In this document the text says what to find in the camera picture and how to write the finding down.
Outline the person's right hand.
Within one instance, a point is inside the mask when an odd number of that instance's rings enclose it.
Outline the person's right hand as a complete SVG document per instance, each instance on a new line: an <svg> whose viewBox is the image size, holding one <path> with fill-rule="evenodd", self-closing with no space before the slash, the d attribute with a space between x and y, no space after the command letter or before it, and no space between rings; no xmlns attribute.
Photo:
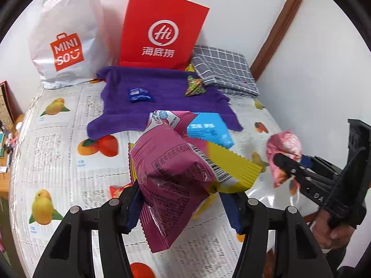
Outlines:
<svg viewBox="0 0 371 278"><path fill-rule="evenodd" d="M339 249L347 245L355 229L350 225L340 225L330 228L330 214L321 210L311 227L311 231L322 249Z"/></svg>

